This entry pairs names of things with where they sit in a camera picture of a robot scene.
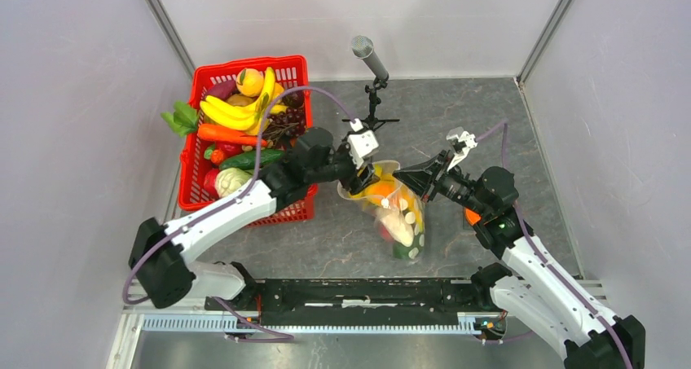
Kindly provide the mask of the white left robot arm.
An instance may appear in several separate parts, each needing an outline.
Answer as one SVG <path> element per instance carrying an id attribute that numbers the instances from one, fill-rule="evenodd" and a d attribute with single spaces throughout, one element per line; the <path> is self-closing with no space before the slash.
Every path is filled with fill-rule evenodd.
<path id="1" fill-rule="evenodd" d="M 358 121 L 351 128 L 338 148 L 332 146 L 328 130 L 310 128 L 231 195 L 164 224 L 154 217 L 141 222 L 130 252 L 131 272 L 123 287 L 123 301 L 170 307 L 200 279 L 201 273 L 192 265 L 218 241 L 302 200 L 313 184 L 338 181 L 355 194 L 372 184 L 371 158 L 379 143 L 374 132 Z"/>

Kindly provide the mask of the clear dotted zip bag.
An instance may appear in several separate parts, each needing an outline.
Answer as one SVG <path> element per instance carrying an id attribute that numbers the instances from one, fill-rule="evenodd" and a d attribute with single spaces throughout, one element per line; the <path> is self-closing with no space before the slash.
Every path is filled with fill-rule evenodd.
<path id="1" fill-rule="evenodd" d="M 400 169 L 397 161 L 380 160 L 373 168 L 376 182 L 356 195 L 338 185 L 337 193 L 374 218 L 376 230 L 391 244 L 393 257 L 416 261 L 425 249 L 425 206 L 414 191 L 394 177 L 394 171 Z"/>

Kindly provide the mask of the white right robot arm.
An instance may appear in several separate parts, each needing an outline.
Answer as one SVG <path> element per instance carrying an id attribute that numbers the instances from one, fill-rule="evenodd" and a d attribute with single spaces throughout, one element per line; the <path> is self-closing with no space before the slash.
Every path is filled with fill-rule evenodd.
<path id="1" fill-rule="evenodd" d="M 480 244 L 498 258 L 473 275 L 477 308 L 498 307 L 518 318 L 566 368 L 644 367 L 643 324 L 617 315 L 550 254 L 517 207 L 514 175 L 506 168 L 491 166 L 471 179 L 443 151 L 393 175 L 423 200 L 442 195 L 462 206 Z"/>

